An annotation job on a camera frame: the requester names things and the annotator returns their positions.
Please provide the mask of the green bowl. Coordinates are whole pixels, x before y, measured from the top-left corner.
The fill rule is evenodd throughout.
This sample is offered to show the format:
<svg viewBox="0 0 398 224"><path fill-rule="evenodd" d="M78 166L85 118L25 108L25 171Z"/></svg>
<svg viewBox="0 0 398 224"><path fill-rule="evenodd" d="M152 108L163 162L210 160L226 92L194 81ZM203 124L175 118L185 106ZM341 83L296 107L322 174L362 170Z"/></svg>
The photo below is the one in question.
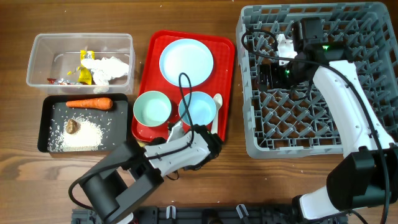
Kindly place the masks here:
<svg viewBox="0 0 398 224"><path fill-rule="evenodd" d="M171 113L171 101L160 91L147 91L139 95L133 105L135 119L150 128L164 124Z"/></svg>

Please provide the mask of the red serving tray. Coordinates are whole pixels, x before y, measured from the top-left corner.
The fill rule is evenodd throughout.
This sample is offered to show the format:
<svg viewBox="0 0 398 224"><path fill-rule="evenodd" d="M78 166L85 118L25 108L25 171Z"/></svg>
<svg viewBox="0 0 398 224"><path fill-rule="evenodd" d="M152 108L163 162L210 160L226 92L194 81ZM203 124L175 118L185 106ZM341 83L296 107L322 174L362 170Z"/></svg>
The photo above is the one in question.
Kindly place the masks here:
<svg viewBox="0 0 398 224"><path fill-rule="evenodd" d="M215 66L210 77L203 84L193 87L193 91L202 91L210 96L219 93L223 97L223 105L219 110L218 116L218 136L222 140L225 140L235 56L235 46L226 37L171 30L156 32L150 39L139 94L141 95L147 91L160 91L164 93L172 102L172 114L169 121L174 123L179 119L178 104L181 100L180 91L177 86L172 85L162 76L159 68L159 59L163 49L178 39L199 40L209 48L213 55Z"/></svg>

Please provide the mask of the orange carrot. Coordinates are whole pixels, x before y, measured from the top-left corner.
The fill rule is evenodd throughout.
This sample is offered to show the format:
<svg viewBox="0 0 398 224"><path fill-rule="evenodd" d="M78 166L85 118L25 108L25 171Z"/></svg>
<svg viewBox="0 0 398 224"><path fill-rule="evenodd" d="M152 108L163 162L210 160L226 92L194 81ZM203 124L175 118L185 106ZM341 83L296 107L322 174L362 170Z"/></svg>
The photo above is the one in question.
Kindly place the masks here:
<svg viewBox="0 0 398 224"><path fill-rule="evenodd" d="M66 102L69 108L84 108L96 110L110 110L113 107L113 101L110 98L92 98L86 100L74 100Z"/></svg>

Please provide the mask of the white rice pile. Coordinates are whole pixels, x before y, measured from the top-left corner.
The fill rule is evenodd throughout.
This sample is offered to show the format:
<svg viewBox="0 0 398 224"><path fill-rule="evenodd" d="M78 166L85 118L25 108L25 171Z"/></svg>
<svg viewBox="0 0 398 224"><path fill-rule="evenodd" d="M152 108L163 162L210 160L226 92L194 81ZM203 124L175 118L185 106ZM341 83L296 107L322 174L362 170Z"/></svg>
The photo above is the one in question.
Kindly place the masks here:
<svg viewBox="0 0 398 224"><path fill-rule="evenodd" d="M69 108L65 103L52 106L49 133L47 137L48 152L98 151L106 149L112 119L106 111ZM65 126L69 119L80 124L75 134L68 134Z"/></svg>

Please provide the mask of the brown food scrap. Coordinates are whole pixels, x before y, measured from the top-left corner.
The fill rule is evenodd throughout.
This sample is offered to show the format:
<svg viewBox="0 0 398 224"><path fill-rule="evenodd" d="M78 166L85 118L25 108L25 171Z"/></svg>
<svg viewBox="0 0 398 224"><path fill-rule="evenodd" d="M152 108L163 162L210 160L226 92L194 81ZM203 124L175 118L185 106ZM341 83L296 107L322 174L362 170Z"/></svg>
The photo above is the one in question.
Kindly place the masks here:
<svg viewBox="0 0 398 224"><path fill-rule="evenodd" d="M69 119L65 126L65 131L68 134L75 134L80 129L80 124L74 119Z"/></svg>

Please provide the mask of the red snack wrapper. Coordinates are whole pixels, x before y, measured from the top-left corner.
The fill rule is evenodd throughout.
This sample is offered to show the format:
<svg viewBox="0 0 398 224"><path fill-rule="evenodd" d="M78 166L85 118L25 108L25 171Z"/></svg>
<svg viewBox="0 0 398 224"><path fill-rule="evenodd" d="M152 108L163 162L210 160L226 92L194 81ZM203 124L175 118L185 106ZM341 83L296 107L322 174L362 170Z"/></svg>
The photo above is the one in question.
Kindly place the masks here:
<svg viewBox="0 0 398 224"><path fill-rule="evenodd" d="M49 85L82 85L82 83L71 82L70 80L66 80L64 78L48 78L47 81Z"/></svg>

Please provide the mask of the yellow snack wrapper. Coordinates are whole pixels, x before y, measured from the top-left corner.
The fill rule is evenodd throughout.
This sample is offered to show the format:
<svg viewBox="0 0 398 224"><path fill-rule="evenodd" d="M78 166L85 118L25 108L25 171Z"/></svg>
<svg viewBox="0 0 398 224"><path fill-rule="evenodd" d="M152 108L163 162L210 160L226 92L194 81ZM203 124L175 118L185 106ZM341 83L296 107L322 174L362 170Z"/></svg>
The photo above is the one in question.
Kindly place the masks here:
<svg viewBox="0 0 398 224"><path fill-rule="evenodd" d="M95 58L95 53L90 50L80 50L80 61L82 62L83 59L94 59ZM79 77L77 82L84 84L84 85L91 85L92 84L92 74L91 72L83 66L81 63L79 66L77 66L76 69L73 71L69 71L67 73L68 76L71 76L72 74L79 72Z"/></svg>

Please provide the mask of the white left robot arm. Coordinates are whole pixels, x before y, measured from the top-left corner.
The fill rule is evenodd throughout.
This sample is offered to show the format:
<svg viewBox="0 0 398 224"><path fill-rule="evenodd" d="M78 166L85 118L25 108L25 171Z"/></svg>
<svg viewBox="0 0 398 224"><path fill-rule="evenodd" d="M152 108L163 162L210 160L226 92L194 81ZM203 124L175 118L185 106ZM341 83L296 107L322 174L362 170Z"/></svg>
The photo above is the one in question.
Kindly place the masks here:
<svg viewBox="0 0 398 224"><path fill-rule="evenodd" d="M68 189L79 185L90 201L87 207L103 223L127 223L132 213L163 182L179 169L198 170L218 157L223 142L206 126L194 125L189 131L174 126L167 139L155 138L141 147L137 141L125 141Z"/></svg>

